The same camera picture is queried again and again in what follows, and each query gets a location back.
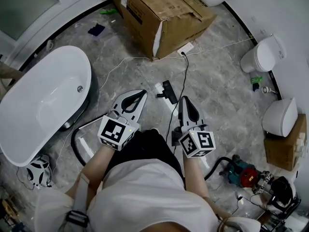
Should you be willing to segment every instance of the bathtub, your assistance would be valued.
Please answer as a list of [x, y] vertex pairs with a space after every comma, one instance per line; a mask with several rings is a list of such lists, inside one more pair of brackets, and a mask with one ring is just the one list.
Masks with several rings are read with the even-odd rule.
[[80, 116], [80, 108], [89, 103], [91, 77], [86, 54], [63, 46], [11, 88], [0, 103], [0, 147], [12, 164], [28, 165], [70, 118], [76, 121], [76, 113]]

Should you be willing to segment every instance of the marble floor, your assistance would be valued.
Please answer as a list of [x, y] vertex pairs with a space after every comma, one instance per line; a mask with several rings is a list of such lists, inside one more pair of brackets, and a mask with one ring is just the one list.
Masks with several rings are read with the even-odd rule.
[[[248, 39], [243, 28], [223, 5], [214, 7], [213, 10], [218, 16], [206, 32], [193, 42], [195, 48], [192, 52]], [[96, 23], [105, 26], [105, 30], [98, 37], [87, 33]], [[178, 98], [186, 68], [184, 60], [165, 58], [151, 62], [141, 58], [145, 55], [125, 28], [121, 16], [119, 14], [101, 15], [99, 10], [85, 16], [59, 34], [54, 39], [54, 44], [54, 49], [64, 45], [81, 48], [87, 54], [98, 76], [100, 87], [106, 81], [108, 72], [124, 58], [140, 57], [126, 59], [110, 74], [106, 85], [100, 90], [95, 107], [83, 115], [78, 124], [83, 124], [105, 113], [119, 94], [142, 88], [148, 91], [148, 99], [140, 117], [142, 129], [157, 127], [162, 135], [166, 135], [171, 111], [163, 99], [156, 98], [156, 87], [163, 81], [169, 80]], [[219, 157], [232, 157], [233, 154], [239, 154], [244, 161], [254, 164], [258, 170], [276, 171], [275, 167], [266, 163], [264, 132], [261, 125], [265, 110], [276, 100], [276, 97], [273, 94], [262, 94], [260, 90], [253, 92], [250, 76], [244, 73], [239, 65], [241, 57], [251, 48], [253, 48], [252, 43], [245, 41], [188, 57], [189, 69], [183, 95], [189, 96], [203, 110], [206, 122], [214, 132], [217, 147], [207, 155], [207, 164], [201, 163], [205, 174]], [[46, 51], [42, 50], [25, 71], [46, 55]], [[179, 56], [174, 52], [169, 57]], [[273, 88], [268, 73], [259, 73], [259, 75], [263, 76], [263, 86]], [[178, 121], [174, 116], [171, 130], [176, 126]], [[63, 191], [73, 184], [82, 168], [70, 146], [70, 132], [71, 130], [57, 132], [40, 152], [50, 157], [52, 168], [55, 167], [58, 158], [53, 176], [53, 188]], [[175, 155], [182, 164], [180, 147], [176, 149]], [[16, 177], [17, 167], [10, 164], [3, 154], [0, 155], [0, 162], [1, 184], [15, 195], [23, 210], [22, 220], [33, 229], [32, 219], [39, 190], [36, 188], [28, 190], [19, 182]], [[219, 176], [220, 170], [222, 165], [219, 165], [207, 181], [207, 185], [213, 200], [227, 211], [233, 212], [237, 208], [235, 196], [244, 190], [229, 184]], [[19, 169], [18, 177], [29, 188], [32, 187], [27, 181], [24, 168]], [[261, 210], [250, 203], [239, 207], [235, 213], [237, 216], [256, 218], [261, 214]]]

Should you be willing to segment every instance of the white shirt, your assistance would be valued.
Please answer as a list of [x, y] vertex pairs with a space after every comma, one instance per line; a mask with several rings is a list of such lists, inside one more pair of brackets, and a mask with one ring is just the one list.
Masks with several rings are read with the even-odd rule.
[[[47, 189], [38, 198], [35, 231], [58, 231], [73, 199]], [[96, 232], [138, 232], [175, 222], [191, 232], [215, 232], [219, 221], [201, 197], [184, 190], [179, 174], [157, 159], [133, 160], [112, 168], [87, 211]]]

